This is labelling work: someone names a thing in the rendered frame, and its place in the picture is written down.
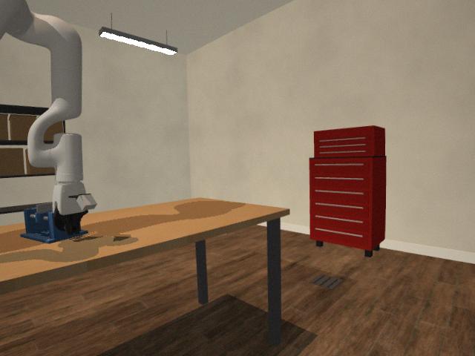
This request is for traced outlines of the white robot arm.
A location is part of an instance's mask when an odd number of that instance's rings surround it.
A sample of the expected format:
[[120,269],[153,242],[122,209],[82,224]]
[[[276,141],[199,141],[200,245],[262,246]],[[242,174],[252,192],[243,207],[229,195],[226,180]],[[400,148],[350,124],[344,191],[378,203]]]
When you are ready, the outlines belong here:
[[55,168],[59,183],[83,180],[82,136],[56,133],[44,143],[54,123],[75,119],[82,112],[82,41],[67,22],[30,11],[26,0],[0,0],[0,40],[5,33],[50,51],[51,106],[30,127],[28,159],[33,167]]

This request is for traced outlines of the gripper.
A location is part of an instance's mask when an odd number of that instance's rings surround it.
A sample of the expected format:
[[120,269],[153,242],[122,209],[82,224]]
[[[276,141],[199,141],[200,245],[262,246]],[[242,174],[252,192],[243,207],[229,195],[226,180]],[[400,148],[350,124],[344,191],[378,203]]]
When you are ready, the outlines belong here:
[[[73,233],[79,234],[79,222],[81,221],[82,217],[88,213],[88,210],[83,211],[80,208],[78,202],[76,201],[76,198],[68,198],[68,196],[76,196],[78,194],[86,194],[85,186],[82,182],[58,182],[57,185],[54,185],[53,218],[61,220],[65,224],[65,233],[67,235],[73,235]],[[62,216],[60,216],[59,214],[61,214]],[[73,214],[72,223],[70,214]],[[73,226],[76,227],[75,231],[73,231]]]

